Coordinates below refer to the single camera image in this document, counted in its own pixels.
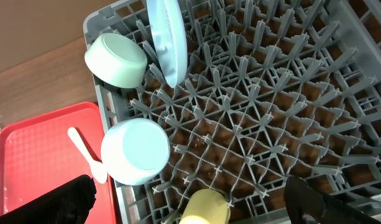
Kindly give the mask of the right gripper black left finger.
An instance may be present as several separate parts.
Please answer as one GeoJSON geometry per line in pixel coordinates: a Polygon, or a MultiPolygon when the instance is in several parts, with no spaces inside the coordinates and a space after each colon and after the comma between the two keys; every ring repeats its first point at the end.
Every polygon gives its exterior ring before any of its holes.
{"type": "Polygon", "coordinates": [[[81,175],[0,216],[0,224],[83,224],[96,201],[96,186],[81,175]]]}

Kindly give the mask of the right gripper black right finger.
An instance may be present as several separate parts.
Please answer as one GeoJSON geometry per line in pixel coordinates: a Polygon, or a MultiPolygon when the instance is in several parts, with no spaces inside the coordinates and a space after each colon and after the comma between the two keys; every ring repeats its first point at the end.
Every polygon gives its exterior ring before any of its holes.
{"type": "Polygon", "coordinates": [[[309,215],[321,224],[380,224],[380,221],[313,189],[305,180],[295,176],[287,178],[284,201],[291,223],[307,224],[304,218],[309,215]]]}

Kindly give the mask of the small light blue bowl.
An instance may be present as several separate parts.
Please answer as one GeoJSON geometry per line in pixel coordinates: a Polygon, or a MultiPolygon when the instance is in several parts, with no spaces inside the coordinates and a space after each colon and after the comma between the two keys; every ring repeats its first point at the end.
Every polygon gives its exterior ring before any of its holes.
{"type": "Polygon", "coordinates": [[[125,185],[142,185],[157,176],[171,153],[163,128],[145,118],[112,126],[101,144],[101,160],[107,173],[125,185]]]}

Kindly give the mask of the yellow plastic cup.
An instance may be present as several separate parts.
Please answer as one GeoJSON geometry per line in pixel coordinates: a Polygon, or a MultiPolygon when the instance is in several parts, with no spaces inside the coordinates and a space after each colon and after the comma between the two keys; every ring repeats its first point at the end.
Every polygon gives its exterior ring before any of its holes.
{"type": "Polygon", "coordinates": [[[180,224],[227,224],[230,209],[225,197],[217,191],[202,189],[190,198],[180,224]]]}

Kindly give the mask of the green bowl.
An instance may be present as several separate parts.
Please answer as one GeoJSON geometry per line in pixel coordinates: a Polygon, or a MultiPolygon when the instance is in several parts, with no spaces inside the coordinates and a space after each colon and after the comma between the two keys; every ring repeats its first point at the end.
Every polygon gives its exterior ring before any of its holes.
{"type": "Polygon", "coordinates": [[[131,39],[115,34],[100,35],[85,52],[90,71],[104,82],[119,88],[136,88],[148,64],[144,51],[131,39]]]}

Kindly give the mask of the large light blue plate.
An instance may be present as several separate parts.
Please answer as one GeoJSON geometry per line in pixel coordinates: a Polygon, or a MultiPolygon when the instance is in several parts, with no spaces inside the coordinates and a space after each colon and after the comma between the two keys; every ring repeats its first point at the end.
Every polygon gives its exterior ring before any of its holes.
{"type": "Polygon", "coordinates": [[[146,1],[154,49],[162,74],[171,88],[187,74],[187,39],[177,0],[146,1]]]}

